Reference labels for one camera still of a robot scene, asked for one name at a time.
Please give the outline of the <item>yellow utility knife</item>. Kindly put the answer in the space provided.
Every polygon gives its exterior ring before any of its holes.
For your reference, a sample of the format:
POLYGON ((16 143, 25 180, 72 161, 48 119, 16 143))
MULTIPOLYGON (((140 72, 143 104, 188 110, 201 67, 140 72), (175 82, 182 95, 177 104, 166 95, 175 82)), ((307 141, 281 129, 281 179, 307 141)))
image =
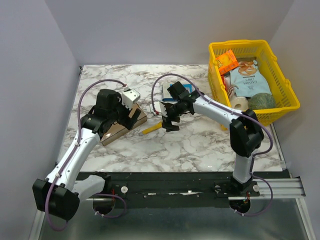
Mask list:
POLYGON ((149 128, 146 128, 146 129, 142 130, 139 133, 139 135, 140 136, 147 135, 147 134, 152 133, 152 132, 154 132, 154 131, 156 131, 156 130, 158 130, 160 128, 162 128, 162 122, 159 122, 159 123, 157 123, 157 124, 155 124, 155 125, 153 125, 153 126, 151 126, 149 128))

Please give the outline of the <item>brown cardboard express box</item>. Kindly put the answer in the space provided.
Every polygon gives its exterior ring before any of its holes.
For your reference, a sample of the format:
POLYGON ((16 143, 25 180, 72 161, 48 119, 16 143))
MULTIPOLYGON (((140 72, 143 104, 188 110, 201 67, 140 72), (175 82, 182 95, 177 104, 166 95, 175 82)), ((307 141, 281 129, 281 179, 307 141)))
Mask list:
POLYGON ((124 136, 128 132, 136 129, 137 127, 147 122, 147 115, 143 112, 143 110, 141 109, 138 103, 135 103, 134 106, 132 107, 129 117, 132 118, 136 110, 140 110, 140 114, 137 118, 136 123, 133 125, 132 129, 128 130, 127 128, 125 128, 124 126, 118 123, 113 124, 100 140, 103 146, 107 146, 108 144, 114 142, 115 140, 124 136))

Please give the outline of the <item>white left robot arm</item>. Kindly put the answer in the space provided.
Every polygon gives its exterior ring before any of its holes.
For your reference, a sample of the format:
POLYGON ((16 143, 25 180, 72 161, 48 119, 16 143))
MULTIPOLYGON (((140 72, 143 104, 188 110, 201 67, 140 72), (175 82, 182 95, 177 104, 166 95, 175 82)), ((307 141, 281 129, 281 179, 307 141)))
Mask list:
POLYGON ((73 218, 80 202, 97 194, 110 194, 110 176, 95 173, 74 187, 77 176, 93 148, 100 143, 113 124, 131 130, 141 110, 132 111, 141 95, 135 89, 125 88, 119 93, 111 89, 98 92, 95 105, 79 119, 78 129, 65 155, 44 180, 36 179, 32 191, 38 210, 65 221, 73 218))

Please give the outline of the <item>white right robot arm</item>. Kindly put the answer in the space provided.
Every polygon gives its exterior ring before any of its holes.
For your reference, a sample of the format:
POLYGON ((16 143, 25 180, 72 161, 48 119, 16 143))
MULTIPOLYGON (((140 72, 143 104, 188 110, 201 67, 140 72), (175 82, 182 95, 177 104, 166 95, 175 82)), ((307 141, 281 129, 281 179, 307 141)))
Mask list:
POLYGON ((208 117, 229 130, 230 145, 235 152, 235 167, 229 184, 230 192, 241 196, 247 192, 251 182, 254 153, 264 139, 261 124, 254 111, 242 112, 218 103, 198 89, 189 92, 181 82, 172 84, 167 91, 175 103, 159 101, 154 103, 154 112, 162 116, 162 127, 167 132, 178 131, 183 114, 199 114, 208 117))

